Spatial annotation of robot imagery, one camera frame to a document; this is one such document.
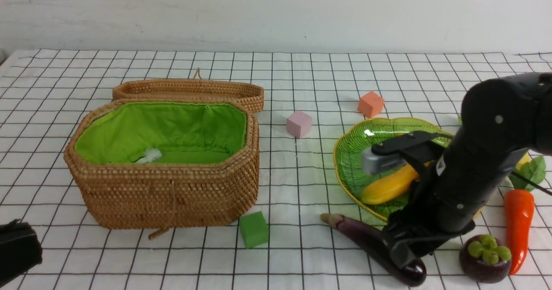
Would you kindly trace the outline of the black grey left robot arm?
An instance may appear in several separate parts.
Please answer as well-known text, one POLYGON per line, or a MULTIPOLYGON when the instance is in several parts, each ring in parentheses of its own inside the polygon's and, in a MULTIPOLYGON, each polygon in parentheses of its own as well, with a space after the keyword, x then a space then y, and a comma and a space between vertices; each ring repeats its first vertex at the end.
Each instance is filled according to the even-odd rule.
POLYGON ((0 286, 43 262, 43 249, 38 235, 20 219, 0 226, 0 286))

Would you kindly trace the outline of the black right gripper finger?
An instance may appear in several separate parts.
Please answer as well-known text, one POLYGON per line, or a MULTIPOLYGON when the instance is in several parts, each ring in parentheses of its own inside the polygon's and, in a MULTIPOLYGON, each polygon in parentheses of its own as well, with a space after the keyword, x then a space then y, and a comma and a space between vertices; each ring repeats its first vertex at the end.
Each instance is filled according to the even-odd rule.
POLYGON ((387 247, 390 259, 399 269, 415 261, 415 254, 411 251, 408 243, 402 241, 390 242, 387 247))

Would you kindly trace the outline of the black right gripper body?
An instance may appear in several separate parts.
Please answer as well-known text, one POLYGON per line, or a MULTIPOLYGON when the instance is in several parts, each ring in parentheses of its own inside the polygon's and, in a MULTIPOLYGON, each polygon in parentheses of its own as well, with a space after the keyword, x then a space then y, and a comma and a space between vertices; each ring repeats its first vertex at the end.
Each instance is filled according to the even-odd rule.
POLYGON ((425 207, 412 204, 391 213, 382 230, 384 244, 402 241, 408 243, 415 258, 421 258, 434 251, 447 241, 471 232, 475 222, 470 219, 459 230, 447 231, 438 225, 438 217, 425 207))

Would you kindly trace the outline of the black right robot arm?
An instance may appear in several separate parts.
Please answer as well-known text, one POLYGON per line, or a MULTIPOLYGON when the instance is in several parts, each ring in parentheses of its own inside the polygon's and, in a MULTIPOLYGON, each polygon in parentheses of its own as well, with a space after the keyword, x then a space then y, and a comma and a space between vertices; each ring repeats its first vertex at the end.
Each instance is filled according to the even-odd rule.
POLYGON ((528 150, 551 154, 551 73, 485 80, 465 94, 462 125, 446 148, 437 133, 416 131, 377 144, 376 155, 398 154, 420 174, 383 240, 399 268, 475 227, 473 218, 528 150))

